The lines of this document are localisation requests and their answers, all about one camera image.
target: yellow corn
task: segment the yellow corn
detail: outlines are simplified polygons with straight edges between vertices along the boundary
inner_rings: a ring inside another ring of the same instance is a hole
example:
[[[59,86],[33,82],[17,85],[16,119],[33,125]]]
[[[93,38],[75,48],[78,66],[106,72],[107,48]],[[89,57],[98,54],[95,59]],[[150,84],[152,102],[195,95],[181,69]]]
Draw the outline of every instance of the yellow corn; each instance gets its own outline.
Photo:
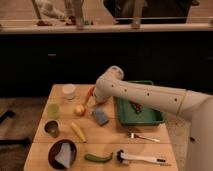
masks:
[[[83,141],[86,142],[86,136],[83,133],[82,129],[74,122],[71,123],[71,128],[76,133],[76,135]]]

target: white lid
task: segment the white lid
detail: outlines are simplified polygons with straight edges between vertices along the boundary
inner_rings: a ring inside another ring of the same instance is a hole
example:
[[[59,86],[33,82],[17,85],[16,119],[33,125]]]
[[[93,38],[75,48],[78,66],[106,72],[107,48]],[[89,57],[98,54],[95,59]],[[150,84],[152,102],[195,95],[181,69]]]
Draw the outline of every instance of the white lid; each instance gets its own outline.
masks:
[[[75,85],[73,84],[65,84],[63,87],[62,87],[62,92],[64,94],[72,94],[75,92]]]

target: green tray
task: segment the green tray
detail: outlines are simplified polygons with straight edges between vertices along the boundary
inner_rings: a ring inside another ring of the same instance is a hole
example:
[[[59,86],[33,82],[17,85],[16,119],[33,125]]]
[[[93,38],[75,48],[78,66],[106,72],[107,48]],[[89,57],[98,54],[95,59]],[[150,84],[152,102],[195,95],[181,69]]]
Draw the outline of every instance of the green tray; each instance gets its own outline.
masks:
[[[134,83],[151,84],[151,81],[131,81]],[[128,100],[115,98],[117,113],[122,125],[158,125],[164,122],[163,114],[160,111],[143,107],[140,113],[136,113]]]

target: green vegetable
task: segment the green vegetable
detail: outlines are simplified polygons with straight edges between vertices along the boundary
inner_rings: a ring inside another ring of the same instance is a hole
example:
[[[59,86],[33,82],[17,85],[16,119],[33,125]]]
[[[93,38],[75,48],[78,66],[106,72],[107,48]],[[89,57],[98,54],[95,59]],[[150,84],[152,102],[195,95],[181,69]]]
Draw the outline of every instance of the green vegetable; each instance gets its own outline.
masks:
[[[93,154],[85,154],[84,158],[85,158],[85,160],[89,160],[92,162],[106,163],[112,159],[112,156],[113,156],[113,153],[111,153],[107,157],[99,157],[99,156],[95,156]]]

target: blue sponge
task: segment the blue sponge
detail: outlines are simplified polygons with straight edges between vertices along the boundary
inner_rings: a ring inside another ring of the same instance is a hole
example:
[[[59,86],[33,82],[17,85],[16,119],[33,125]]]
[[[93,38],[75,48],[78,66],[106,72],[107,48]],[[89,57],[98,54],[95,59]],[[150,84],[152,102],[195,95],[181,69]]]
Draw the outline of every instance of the blue sponge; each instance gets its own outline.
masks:
[[[101,108],[96,108],[93,112],[92,112],[93,117],[95,118],[96,122],[102,126],[105,125],[107,122],[109,122],[108,117],[106,116],[106,114],[103,112],[103,110]]]

